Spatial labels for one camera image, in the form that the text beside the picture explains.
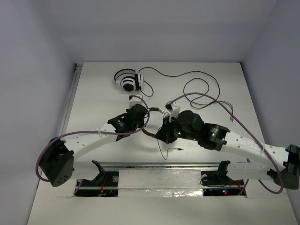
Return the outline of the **brown silver headphones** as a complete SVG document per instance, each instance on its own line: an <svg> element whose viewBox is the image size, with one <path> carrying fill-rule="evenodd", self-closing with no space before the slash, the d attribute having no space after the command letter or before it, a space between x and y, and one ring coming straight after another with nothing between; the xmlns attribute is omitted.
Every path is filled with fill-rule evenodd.
<svg viewBox="0 0 300 225"><path fill-rule="evenodd" d="M165 110L159 107L150 107L150 120L142 132L151 138L154 138L163 122Z"/></svg>

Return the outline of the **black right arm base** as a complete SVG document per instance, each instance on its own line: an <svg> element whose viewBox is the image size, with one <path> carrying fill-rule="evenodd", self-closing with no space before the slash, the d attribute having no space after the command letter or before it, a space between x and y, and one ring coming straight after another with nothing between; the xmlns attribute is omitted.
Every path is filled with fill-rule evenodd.
<svg viewBox="0 0 300 225"><path fill-rule="evenodd" d="M244 180L233 180L227 176L230 161L221 161L217 170L201 171L200 184L204 196L247 196Z"/></svg>

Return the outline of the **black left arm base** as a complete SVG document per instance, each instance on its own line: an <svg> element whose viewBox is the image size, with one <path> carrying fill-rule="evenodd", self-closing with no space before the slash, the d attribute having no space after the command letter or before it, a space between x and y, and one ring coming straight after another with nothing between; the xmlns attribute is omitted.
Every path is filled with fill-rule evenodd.
<svg viewBox="0 0 300 225"><path fill-rule="evenodd" d="M74 195L77 197L118 197L118 171L106 171L98 161L92 160L97 174L92 180L77 180Z"/></svg>

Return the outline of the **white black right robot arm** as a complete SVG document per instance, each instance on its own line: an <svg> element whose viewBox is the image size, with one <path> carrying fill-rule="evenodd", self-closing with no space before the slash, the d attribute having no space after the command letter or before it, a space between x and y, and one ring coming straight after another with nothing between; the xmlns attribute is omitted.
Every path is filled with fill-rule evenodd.
<svg viewBox="0 0 300 225"><path fill-rule="evenodd" d="M190 110L166 116L154 135L167 144L177 139L196 141L207 150L230 153L249 162L221 161L213 180L227 184L232 179L272 180L286 189L296 190L300 181L300 149L296 145L277 147L243 137L218 124L205 123Z"/></svg>

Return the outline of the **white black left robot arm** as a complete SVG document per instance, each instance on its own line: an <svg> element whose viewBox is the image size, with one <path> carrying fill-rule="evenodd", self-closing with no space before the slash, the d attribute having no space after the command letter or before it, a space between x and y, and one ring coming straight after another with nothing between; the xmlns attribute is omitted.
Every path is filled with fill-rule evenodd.
<svg viewBox="0 0 300 225"><path fill-rule="evenodd" d="M76 169L75 161L103 145L139 132L145 127L144 118L148 114L146 107L135 104L96 131L77 131L55 137L42 151L37 167L52 187L59 187L71 179Z"/></svg>

